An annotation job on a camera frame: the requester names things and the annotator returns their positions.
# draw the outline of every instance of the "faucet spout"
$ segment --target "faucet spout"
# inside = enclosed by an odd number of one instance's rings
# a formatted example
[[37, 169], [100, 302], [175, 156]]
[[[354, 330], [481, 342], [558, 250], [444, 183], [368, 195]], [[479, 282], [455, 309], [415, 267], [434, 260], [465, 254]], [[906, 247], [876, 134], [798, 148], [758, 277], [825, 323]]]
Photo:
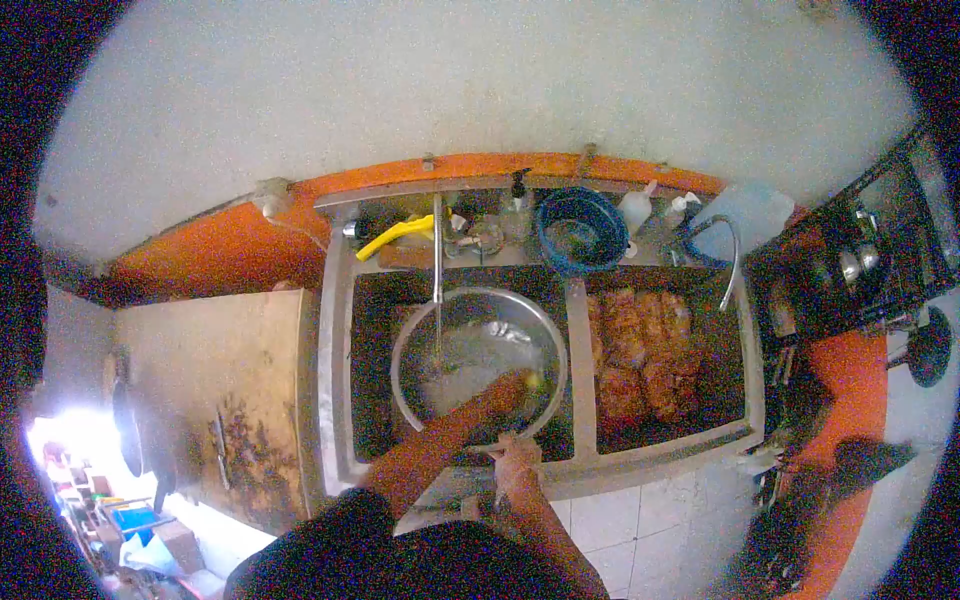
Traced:
[[733, 295], [733, 282], [736, 280], [737, 274], [740, 273], [740, 263], [742, 257], [740, 256], [740, 233], [737, 231], [736, 223], [734, 223], [730, 217], [727, 215], [713, 215], [697, 227], [691, 229], [689, 232], [677, 236], [677, 240], [674, 244], [677, 247], [681, 247], [684, 243], [689, 242], [693, 238], [697, 237], [707, 229], [713, 227], [717, 223], [726, 223], [730, 227], [730, 233], [733, 236], [733, 268], [730, 271], [730, 283], [727, 284], [727, 291], [724, 292], [723, 299], [720, 300], [720, 310], [727, 310], [727, 305], [730, 304], [730, 298]]

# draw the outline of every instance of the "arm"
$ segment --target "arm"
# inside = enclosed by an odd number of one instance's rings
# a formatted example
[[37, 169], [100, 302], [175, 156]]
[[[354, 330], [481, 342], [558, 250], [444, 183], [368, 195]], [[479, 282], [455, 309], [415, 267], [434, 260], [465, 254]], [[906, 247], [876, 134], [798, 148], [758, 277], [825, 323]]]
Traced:
[[374, 462], [360, 487], [386, 498], [391, 514], [400, 519], [451, 463], [478, 425], [516, 407], [525, 390], [525, 375], [526, 372], [502, 375], [483, 394], [428, 422], [423, 431]]
[[497, 487], [510, 501], [515, 527], [548, 561], [580, 588], [585, 598], [609, 599], [599, 573], [580, 551], [540, 489], [534, 466], [540, 449], [532, 440], [507, 442], [496, 456]]

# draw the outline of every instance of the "orange wall trim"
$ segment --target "orange wall trim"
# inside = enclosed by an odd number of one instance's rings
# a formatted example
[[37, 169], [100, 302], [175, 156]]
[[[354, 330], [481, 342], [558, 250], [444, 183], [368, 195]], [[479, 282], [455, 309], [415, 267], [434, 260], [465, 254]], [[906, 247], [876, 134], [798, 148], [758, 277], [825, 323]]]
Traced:
[[[887, 340], [858, 331], [814, 344], [810, 364], [836, 398], [824, 430], [798, 462], [833, 466], [833, 450], [849, 436], [883, 439], [887, 421]], [[848, 498], [818, 524], [811, 537], [813, 558], [804, 588], [790, 600], [820, 600], [833, 590], [847, 563], [870, 504], [870, 490]]]
[[[329, 223], [313, 209], [323, 194], [405, 181], [504, 175], [527, 167], [534, 175], [568, 177], [579, 159], [580, 155], [559, 153], [451, 155], [437, 156], [433, 171], [424, 171], [417, 158], [331, 173], [295, 183], [294, 208], [279, 218], [327, 240]], [[641, 183], [656, 179], [705, 195], [717, 194], [725, 185], [693, 171], [661, 171], [643, 160], [597, 156], [585, 177]], [[305, 235], [267, 223], [246, 203], [171, 228], [118, 257], [110, 271], [112, 298], [105, 300], [116, 306], [262, 292], [284, 279], [316, 288], [323, 272], [324, 254]]]

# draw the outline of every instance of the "yellow handle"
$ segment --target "yellow handle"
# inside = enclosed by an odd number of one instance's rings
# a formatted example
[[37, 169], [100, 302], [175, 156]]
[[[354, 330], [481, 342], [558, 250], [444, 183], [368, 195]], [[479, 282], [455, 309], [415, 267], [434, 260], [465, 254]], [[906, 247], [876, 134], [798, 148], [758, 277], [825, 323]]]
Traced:
[[421, 231], [428, 231], [433, 229], [433, 215], [427, 215], [416, 221], [405, 221], [403, 223], [397, 223], [393, 227], [387, 229], [383, 233], [376, 236], [376, 238], [363, 247], [363, 249], [357, 253], [357, 260], [364, 261], [373, 256], [373, 253], [380, 250], [384, 244], [389, 244], [393, 242], [398, 237], [402, 235], [407, 235], [410, 233], [419, 233]]

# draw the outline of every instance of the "plastic bottle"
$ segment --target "plastic bottle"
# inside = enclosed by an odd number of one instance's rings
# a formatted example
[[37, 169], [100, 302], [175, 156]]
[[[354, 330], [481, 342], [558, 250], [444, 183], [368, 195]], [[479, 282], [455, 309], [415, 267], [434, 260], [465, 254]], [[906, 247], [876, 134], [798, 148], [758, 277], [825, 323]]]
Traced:
[[623, 214], [623, 220], [627, 222], [627, 231], [630, 232], [630, 237], [634, 237], [640, 226], [650, 218], [650, 213], [653, 212], [650, 196], [653, 195], [655, 189], [657, 189], [657, 180], [647, 183], [642, 192], [627, 192], [623, 200], [620, 201], [617, 209]]
[[686, 218], [686, 208], [691, 203], [703, 204], [693, 192], [686, 192], [684, 196], [678, 196], [671, 200], [666, 210], [663, 211], [663, 226], [668, 231], [678, 228], [684, 222]]
[[[742, 252], [746, 255], [780, 235], [783, 224], [793, 214], [793, 200], [767, 183], [734, 183], [704, 206], [690, 221], [690, 227], [697, 227], [715, 214], [727, 215], [736, 223]], [[709, 228], [691, 243], [707, 256], [733, 259], [733, 240], [725, 227]]]

